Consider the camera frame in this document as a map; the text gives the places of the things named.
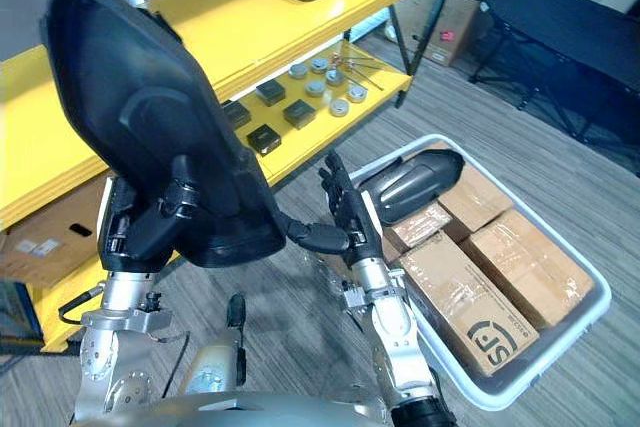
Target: black folding chair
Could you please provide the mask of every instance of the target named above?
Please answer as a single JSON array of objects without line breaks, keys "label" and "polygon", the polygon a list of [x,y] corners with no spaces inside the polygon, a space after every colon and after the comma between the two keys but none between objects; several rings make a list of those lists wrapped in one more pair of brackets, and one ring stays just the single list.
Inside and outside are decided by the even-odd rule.
[{"label": "black folding chair", "polygon": [[[574,125],[567,115],[567,103],[550,86],[559,64],[573,62],[580,69],[592,69],[604,74],[608,77],[608,83],[620,89],[623,95],[640,100],[640,22],[637,19],[591,0],[485,2],[500,36],[469,77],[470,82],[524,84],[526,90],[517,105],[519,109],[524,109],[536,95],[542,94],[558,114],[561,127],[578,140],[592,144],[597,141],[588,139],[587,131],[598,120],[607,103],[602,102],[594,109],[583,125]],[[552,65],[536,62],[531,49],[524,47],[526,44],[542,47],[553,56],[555,62]],[[507,45],[512,47],[517,56],[516,73],[480,75]],[[608,147],[615,147],[610,142],[607,144]],[[628,143],[620,145],[640,148],[639,145]]]}]

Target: sf logo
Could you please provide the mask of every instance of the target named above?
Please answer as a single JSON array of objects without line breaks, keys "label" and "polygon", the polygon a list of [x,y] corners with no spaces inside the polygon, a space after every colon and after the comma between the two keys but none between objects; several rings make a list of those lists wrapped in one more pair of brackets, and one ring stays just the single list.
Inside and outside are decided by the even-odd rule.
[{"label": "sf logo", "polygon": [[495,322],[488,320],[474,324],[467,332],[467,337],[487,354],[489,362],[494,366],[500,365],[518,350],[518,346],[509,332]]}]

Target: cardboard box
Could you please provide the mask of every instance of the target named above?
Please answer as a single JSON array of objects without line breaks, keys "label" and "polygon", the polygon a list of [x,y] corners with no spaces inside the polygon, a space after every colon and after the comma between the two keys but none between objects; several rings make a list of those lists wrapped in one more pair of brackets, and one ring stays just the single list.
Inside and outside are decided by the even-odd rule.
[{"label": "cardboard box", "polygon": [[460,248],[440,232],[399,260],[441,318],[445,341],[475,372],[491,376],[538,333]]},{"label": "cardboard box", "polygon": [[384,227],[391,245],[404,254],[427,240],[451,221],[451,216],[437,203],[425,207],[402,222]]},{"label": "cardboard box", "polygon": [[560,322],[593,280],[535,225],[509,210],[461,248],[536,328]]},{"label": "cardboard box", "polygon": [[[430,149],[449,148],[437,142]],[[459,243],[513,206],[511,199],[475,167],[466,163],[456,185],[438,199],[453,218],[444,231]]]},{"label": "cardboard box", "polygon": [[95,177],[9,227],[0,251],[0,276],[51,287],[96,255],[96,222],[106,176]]},{"label": "cardboard box", "polygon": [[[400,0],[396,12],[405,43],[415,51],[435,0]],[[453,62],[469,40],[477,0],[446,0],[424,57],[444,66]]]}]

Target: yellow shelf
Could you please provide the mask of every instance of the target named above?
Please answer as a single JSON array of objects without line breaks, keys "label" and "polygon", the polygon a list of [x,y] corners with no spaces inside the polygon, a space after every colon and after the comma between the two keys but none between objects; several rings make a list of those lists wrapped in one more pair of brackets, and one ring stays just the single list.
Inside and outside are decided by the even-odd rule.
[{"label": "yellow shelf", "polygon": [[[340,42],[318,54],[319,57],[330,57],[331,53],[340,52],[343,56],[371,57],[366,51],[348,42]],[[349,113],[345,117],[333,117],[329,113],[328,103],[332,98],[345,98],[346,83],[337,88],[327,86],[325,96],[311,98],[304,93],[304,86],[309,80],[322,79],[324,75],[311,71],[303,80],[291,79],[288,74],[277,78],[285,88],[287,97],[277,104],[267,107],[254,93],[241,99],[242,104],[251,111],[252,120],[236,131],[236,135],[246,144],[246,135],[266,123],[282,137],[282,145],[265,157],[258,156],[258,161],[267,178],[269,185],[274,185],[292,170],[309,160],[314,154],[328,145],[333,139],[343,134],[358,121],[389,99],[400,89],[409,86],[411,77],[401,73],[396,68],[377,61],[380,70],[374,71],[371,79],[384,88],[377,90],[363,81],[368,89],[367,98],[360,104],[351,104]],[[317,110],[316,118],[301,130],[291,126],[284,120],[282,111],[295,100],[302,98]],[[58,282],[51,289],[31,289],[31,298],[40,321],[45,340],[43,352],[62,352],[67,348],[66,339],[79,330],[78,326],[65,324],[58,319],[58,307],[71,298],[104,280],[105,271],[102,269],[97,256],[85,262],[77,270]],[[79,318],[82,312],[97,308],[99,297],[69,314],[71,318]]]},{"label": "yellow shelf", "polygon": [[[331,54],[337,52],[343,57],[371,57],[368,52],[359,49],[349,42],[339,42],[331,46],[317,56],[330,58]],[[349,113],[345,117],[334,117],[329,111],[329,103],[334,98],[346,99],[348,82],[340,87],[330,87],[322,97],[309,97],[305,93],[305,85],[311,80],[324,80],[324,74],[315,74],[309,70],[307,77],[302,80],[295,80],[288,74],[277,77],[277,81],[285,88],[287,97],[277,104],[267,107],[260,100],[255,92],[252,92],[242,99],[241,103],[251,112],[252,120],[249,124],[242,126],[236,131],[240,140],[245,144],[246,136],[262,124],[269,124],[282,138],[282,145],[265,157],[259,157],[259,161],[265,170],[265,176],[270,185],[282,180],[292,170],[307,161],[322,148],[331,143],[339,135],[343,134],[358,121],[370,114],[384,101],[389,99],[400,89],[407,89],[411,77],[403,74],[395,67],[376,61],[375,65],[380,70],[360,68],[376,84],[384,90],[380,91],[366,79],[362,79],[356,73],[347,75],[368,89],[367,98],[361,104],[350,103]],[[301,130],[289,124],[283,115],[284,109],[298,99],[304,100],[311,107],[316,109],[316,118]]]},{"label": "yellow shelf", "polygon": [[[220,100],[396,0],[152,0],[202,65]],[[42,46],[2,65],[7,103],[0,229],[106,166],[62,113]]]}]

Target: white plastic bin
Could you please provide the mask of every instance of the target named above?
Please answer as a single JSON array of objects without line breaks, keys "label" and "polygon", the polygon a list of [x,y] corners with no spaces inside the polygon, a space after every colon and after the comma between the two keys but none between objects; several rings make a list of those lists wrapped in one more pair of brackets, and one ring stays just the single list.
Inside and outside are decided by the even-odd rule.
[{"label": "white plastic bin", "polygon": [[437,369],[449,374],[458,389],[473,404],[483,410],[496,411],[506,409],[529,386],[531,386],[573,343],[609,309],[611,289],[591,262],[585,259],[575,248],[563,239],[553,228],[520,200],[513,192],[502,185],[473,157],[460,148],[454,141],[442,135],[427,135],[405,147],[364,166],[351,174],[354,184],[379,172],[398,157],[420,152],[429,145],[444,141],[462,154],[465,161],[482,172],[498,188],[508,195],[515,208],[544,232],[593,279],[595,286],[567,317],[553,328],[540,333],[540,338],[526,349],[517,359],[505,365],[492,377],[474,376],[464,370],[458,359],[427,321],[423,312],[413,305],[418,320],[418,328],[423,350],[427,360]]}]

